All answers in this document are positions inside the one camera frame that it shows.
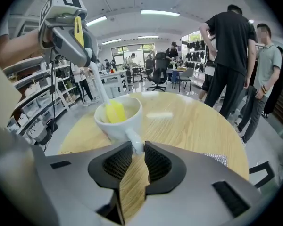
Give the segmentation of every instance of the bracelet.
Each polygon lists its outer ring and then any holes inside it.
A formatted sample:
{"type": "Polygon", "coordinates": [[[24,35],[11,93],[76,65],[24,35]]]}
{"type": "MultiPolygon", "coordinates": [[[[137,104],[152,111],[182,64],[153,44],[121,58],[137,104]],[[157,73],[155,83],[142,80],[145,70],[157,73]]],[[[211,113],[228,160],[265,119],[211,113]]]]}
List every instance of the bracelet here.
{"type": "Polygon", "coordinates": [[[266,94],[265,86],[263,85],[261,88],[262,88],[263,93],[266,94]]]}

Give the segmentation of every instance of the man in green polo shirt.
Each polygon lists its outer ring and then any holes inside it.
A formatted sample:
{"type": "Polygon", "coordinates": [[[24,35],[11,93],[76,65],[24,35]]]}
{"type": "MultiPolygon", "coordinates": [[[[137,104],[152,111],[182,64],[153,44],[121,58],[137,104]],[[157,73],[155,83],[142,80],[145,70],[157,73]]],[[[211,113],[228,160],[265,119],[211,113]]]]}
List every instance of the man in green polo shirt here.
{"type": "Polygon", "coordinates": [[[264,109],[269,95],[273,90],[274,83],[279,78],[282,57],[280,50],[271,42],[271,31],[266,24],[258,24],[258,38],[264,47],[257,53],[258,67],[254,86],[250,86],[248,100],[240,124],[235,130],[240,134],[250,120],[250,124],[242,136],[241,141],[245,146],[254,134],[259,123],[260,115],[264,109]]]}

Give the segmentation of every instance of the yellow clip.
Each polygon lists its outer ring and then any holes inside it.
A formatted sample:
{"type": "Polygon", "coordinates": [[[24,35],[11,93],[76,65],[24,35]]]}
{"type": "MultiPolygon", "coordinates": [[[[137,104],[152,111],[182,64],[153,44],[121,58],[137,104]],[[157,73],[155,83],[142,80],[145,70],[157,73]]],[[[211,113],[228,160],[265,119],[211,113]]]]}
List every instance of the yellow clip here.
{"type": "Polygon", "coordinates": [[[81,17],[75,17],[75,38],[84,48],[84,36],[82,30],[81,17]]]}

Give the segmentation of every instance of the white mug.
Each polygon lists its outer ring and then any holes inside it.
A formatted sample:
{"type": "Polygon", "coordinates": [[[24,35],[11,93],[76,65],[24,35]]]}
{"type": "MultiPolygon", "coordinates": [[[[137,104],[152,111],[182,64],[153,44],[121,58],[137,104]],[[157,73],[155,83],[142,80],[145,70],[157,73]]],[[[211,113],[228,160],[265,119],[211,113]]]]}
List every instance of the white mug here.
{"type": "Polygon", "coordinates": [[[95,122],[113,143],[129,140],[132,143],[133,152],[141,155],[144,145],[138,133],[142,128],[142,104],[138,99],[128,95],[114,98],[114,100],[123,104],[128,119],[120,123],[108,123],[105,104],[101,104],[94,113],[95,122]]]}

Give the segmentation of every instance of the ceiling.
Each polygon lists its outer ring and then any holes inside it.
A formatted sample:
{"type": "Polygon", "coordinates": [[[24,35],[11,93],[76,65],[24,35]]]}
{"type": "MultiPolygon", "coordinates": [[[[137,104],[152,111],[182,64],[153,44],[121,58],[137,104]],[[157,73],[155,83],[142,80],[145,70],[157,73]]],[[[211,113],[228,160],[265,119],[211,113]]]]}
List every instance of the ceiling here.
{"type": "MultiPolygon", "coordinates": [[[[38,22],[46,0],[16,0],[11,8],[9,33],[16,37],[24,23],[38,22]]],[[[261,0],[82,0],[88,10],[87,21],[107,16],[107,20],[89,27],[98,42],[112,39],[133,39],[136,35],[159,35],[181,38],[198,30],[201,23],[226,11],[229,4],[242,8],[243,15],[265,22],[274,36],[283,38],[283,31],[268,6],[261,0]],[[179,12],[179,17],[141,15],[141,9],[179,12]]]]}

